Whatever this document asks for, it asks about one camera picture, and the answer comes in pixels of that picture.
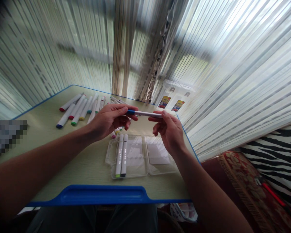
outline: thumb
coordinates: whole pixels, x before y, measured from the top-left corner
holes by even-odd
[[[121,109],[118,109],[118,110],[115,110],[115,111],[112,111],[110,113],[110,116],[115,119],[119,116],[122,116],[124,115],[126,112],[128,111],[128,107],[122,107]]]
[[[164,121],[166,122],[167,126],[172,126],[175,124],[173,120],[171,119],[170,115],[165,110],[162,111],[162,117]]]

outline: forearm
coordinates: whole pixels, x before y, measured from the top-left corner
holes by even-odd
[[[15,216],[92,142],[82,128],[0,164],[0,220],[6,222]]]
[[[188,151],[173,157],[198,216],[210,232],[252,232],[237,206]]]

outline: table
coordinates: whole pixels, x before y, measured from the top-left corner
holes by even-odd
[[[97,92],[100,97],[106,96],[107,102],[110,101],[108,93],[76,85],[66,88],[16,119],[27,120],[27,132],[13,149],[0,156],[0,163],[85,126],[89,114],[84,121],[79,121],[76,127],[70,125],[70,120],[62,129],[55,127],[63,115],[59,107],[82,92],[87,96],[94,96]],[[115,95],[114,97],[137,106],[140,111],[152,112],[156,108],[154,105],[147,105],[136,100]],[[154,124],[154,122],[149,122],[147,117],[141,116],[137,122],[132,122],[127,134],[152,135]],[[196,158],[185,132],[183,133],[187,148]],[[28,206],[190,201],[179,172],[113,180],[110,166],[105,163],[110,139],[106,137],[84,149],[37,193]]]

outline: curtain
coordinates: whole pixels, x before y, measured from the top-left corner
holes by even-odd
[[[291,0],[0,8],[0,120],[73,84],[156,104],[165,79],[195,90],[179,118],[201,161],[291,123]]]

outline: hand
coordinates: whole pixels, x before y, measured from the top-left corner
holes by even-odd
[[[158,122],[153,127],[153,134],[157,136],[160,133],[169,154],[174,156],[179,152],[186,151],[181,122],[165,110],[162,112],[154,111],[153,113],[162,114],[163,118],[149,117],[148,120]]]
[[[118,127],[125,126],[128,130],[131,122],[128,117],[134,121],[138,120],[135,115],[125,115],[128,109],[137,111],[138,108],[126,104],[108,104],[101,109],[94,119],[87,125],[90,132],[93,132],[95,141],[99,141],[108,136],[112,131]]]

